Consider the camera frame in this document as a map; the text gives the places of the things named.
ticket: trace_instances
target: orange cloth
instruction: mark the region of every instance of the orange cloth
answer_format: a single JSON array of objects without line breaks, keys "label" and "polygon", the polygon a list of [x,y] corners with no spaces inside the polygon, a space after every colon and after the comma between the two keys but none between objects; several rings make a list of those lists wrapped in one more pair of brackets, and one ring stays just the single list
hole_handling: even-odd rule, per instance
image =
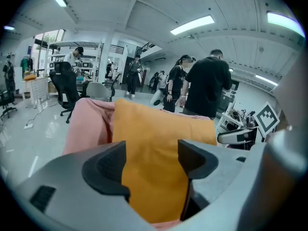
[{"label": "orange cloth", "polygon": [[113,142],[126,141],[122,184],[130,189],[130,205],[149,223],[179,219],[188,178],[178,162],[178,140],[216,145],[214,122],[122,99],[115,107]]}]

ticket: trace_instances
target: black t-shirt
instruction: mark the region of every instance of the black t-shirt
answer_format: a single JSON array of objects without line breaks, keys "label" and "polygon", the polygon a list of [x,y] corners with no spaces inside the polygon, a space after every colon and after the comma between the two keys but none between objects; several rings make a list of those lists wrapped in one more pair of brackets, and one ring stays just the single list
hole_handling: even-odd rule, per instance
[{"label": "black t-shirt", "polygon": [[191,82],[185,108],[202,116],[215,117],[222,88],[232,86],[229,65],[216,57],[196,62],[185,78]]},{"label": "black t-shirt", "polygon": [[179,66],[174,66],[169,73],[169,80],[173,80],[173,86],[172,86],[172,96],[173,95],[180,95],[181,88],[183,85],[184,77],[186,76],[186,72]]}]

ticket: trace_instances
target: person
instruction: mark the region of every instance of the person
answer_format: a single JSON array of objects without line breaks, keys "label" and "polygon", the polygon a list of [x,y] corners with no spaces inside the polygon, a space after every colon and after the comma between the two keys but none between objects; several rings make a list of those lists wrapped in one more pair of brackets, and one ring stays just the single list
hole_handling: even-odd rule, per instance
[{"label": "person", "polygon": [[114,64],[114,62],[111,62],[111,63],[107,64],[105,79],[108,79],[108,75],[109,75],[110,71],[112,71],[111,66],[113,64]]},{"label": "person", "polygon": [[[214,120],[219,106],[222,89],[232,86],[229,65],[222,60],[221,50],[212,50],[209,57],[196,62],[186,76],[180,105],[183,114],[207,116]],[[188,85],[191,83],[187,101]]]},{"label": "person", "polygon": [[83,47],[78,46],[74,51],[70,52],[64,57],[63,62],[69,62],[73,68],[73,71],[77,73],[77,67],[74,66],[75,61],[82,55],[83,55]]},{"label": "person", "polygon": [[170,70],[167,88],[167,95],[165,95],[164,110],[175,112],[175,105],[181,94],[181,87],[184,77],[186,76],[187,67],[193,62],[193,58],[188,55],[181,56],[177,60],[175,66]]},{"label": "person", "polygon": [[138,73],[141,72],[140,55],[135,56],[135,60],[129,64],[128,71],[128,84],[126,95],[131,94],[131,97],[135,97],[136,85],[138,80]]},{"label": "person", "polygon": [[165,96],[168,75],[165,75],[164,71],[160,71],[158,74],[158,79],[158,90],[154,93],[153,98],[150,100],[150,105],[159,105]]},{"label": "person", "polygon": [[8,55],[6,57],[6,63],[3,67],[3,73],[4,73],[4,79],[5,79],[5,86],[6,90],[8,92],[8,95],[11,97],[12,104],[15,105],[15,97],[14,97],[14,91],[15,91],[15,71],[14,66],[11,63],[11,56]]},{"label": "person", "polygon": [[158,82],[159,82],[159,76],[161,76],[161,75],[162,75],[162,71],[155,73],[154,82],[153,82],[153,86],[152,86],[153,91],[157,90],[157,85],[158,85]]}]

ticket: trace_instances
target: office chair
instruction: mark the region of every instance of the office chair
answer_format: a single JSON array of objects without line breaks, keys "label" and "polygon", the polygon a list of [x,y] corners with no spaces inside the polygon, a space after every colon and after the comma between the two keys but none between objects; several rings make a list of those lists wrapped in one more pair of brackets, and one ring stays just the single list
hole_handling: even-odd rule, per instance
[{"label": "office chair", "polygon": [[12,95],[8,91],[0,91],[0,106],[3,106],[5,110],[2,112],[1,119],[2,117],[8,113],[8,118],[10,118],[10,110],[16,110],[14,107],[9,107],[9,103],[13,102],[12,100]]},{"label": "office chair", "polygon": [[111,98],[111,91],[99,82],[90,82],[87,87],[87,96],[91,99],[108,102]]},{"label": "office chair", "polygon": [[102,83],[102,84],[104,84],[108,88],[108,90],[111,91],[111,96],[110,96],[109,102],[112,102],[112,97],[114,97],[114,95],[116,94],[116,91],[115,91],[115,88],[114,88],[114,84],[117,82],[117,80],[119,79],[120,75],[121,75],[121,73],[118,74],[115,77],[115,79],[114,79],[114,81],[112,83],[105,83],[105,82]]},{"label": "office chair", "polygon": [[66,123],[69,123],[75,104],[80,99],[76,88],[76,74],[72,71],[72,66],[68,62],[54,62],[53,65],[54,71],[51,71],[49,75],[58,91],[58,103],[66,109],[60,113],[60,116],[63,116],[63,113],[70,112],[66,119]]}]

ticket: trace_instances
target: glossy floor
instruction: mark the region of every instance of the glossy floor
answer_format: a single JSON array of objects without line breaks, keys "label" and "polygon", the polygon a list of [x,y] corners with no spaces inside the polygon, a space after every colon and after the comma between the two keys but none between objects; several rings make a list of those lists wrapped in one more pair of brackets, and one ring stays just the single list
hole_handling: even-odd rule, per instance
[{"label": "glossy floor", "polygon": [[[130,100],[126,97],[114,97],[113,101],[118,98]],[[149,100],[136,98],[132,101],[149,105]],[[11,111],[10,118],[5,116],[3,125],[0,125],[1,175],[11,188],[62,154],[69,126],[65,123],[68,113],[60,116],[63,108],[54,97],[40,104],[37,109],[33,109],[31,105],[26,108],[24,102],[15,107],[17,111]],[[181,108],[176,108],[176,112],[181,111]],[[33,127],[24,129],[28,120],[40,112],[42,113],[37,115],[34,121],[29,121]]]}]

